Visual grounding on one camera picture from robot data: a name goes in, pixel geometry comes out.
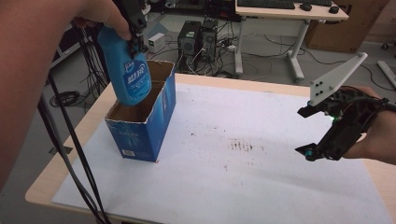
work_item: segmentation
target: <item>wall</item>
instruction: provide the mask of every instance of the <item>wall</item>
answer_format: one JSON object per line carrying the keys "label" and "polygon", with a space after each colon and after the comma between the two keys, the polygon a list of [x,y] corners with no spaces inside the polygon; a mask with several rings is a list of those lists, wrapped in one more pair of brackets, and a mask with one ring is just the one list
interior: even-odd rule
{"label": "wall", "polygon": [[364,40],[394,43],[394,38],[396,38],[396,0],[390,0]]}

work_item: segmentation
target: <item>blue spray bottle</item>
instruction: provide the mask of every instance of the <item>blue spray bottle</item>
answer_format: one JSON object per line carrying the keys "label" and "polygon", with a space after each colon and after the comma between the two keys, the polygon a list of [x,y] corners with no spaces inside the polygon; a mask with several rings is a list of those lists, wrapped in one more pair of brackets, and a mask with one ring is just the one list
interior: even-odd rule
{"label": "blue spray bottle", "polygon": [[106,26],[100,30],[98,42],[105,54],[108,75],[120,103],[140,103],[151,90],[145,55],[138,50],[132,55],[128,42],[120,38],[114,29]]}

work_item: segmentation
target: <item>white label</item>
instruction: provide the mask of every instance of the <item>white label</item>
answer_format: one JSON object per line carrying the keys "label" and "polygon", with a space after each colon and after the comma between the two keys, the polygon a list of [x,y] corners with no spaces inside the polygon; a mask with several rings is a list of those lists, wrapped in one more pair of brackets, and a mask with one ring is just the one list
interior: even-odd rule
{"label": "white label", "polygon": [[130,151],[130,150],[122,150],[122,154],[124,154],[125,156],[133,156],[134,157],[134,152]]}

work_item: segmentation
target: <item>bottle label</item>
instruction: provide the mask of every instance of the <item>bottle label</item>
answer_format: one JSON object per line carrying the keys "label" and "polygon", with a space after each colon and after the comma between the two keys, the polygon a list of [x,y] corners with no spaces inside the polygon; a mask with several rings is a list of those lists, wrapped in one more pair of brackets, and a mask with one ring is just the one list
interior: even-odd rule
{"label": "bottle label", "polygon": [[131,60],[124,64],[125,73],[123,75],[125,87],[131,97],[140,96],[142,88],[146,88],[145,84],[148,82],[149,73],[147,65],[138,60]]}

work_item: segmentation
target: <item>blue cardboard box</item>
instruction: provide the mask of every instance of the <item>blue cardboard box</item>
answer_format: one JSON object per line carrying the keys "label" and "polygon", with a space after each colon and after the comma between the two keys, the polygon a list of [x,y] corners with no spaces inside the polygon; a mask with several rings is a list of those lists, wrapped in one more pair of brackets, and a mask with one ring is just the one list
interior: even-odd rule
{"label": "blue cardboard box", "polygon": [[106,124],[123,158],[157,161],[176,104],[175,69],[169,62],[148,61],[151,91],[138,105],[116,102]]}

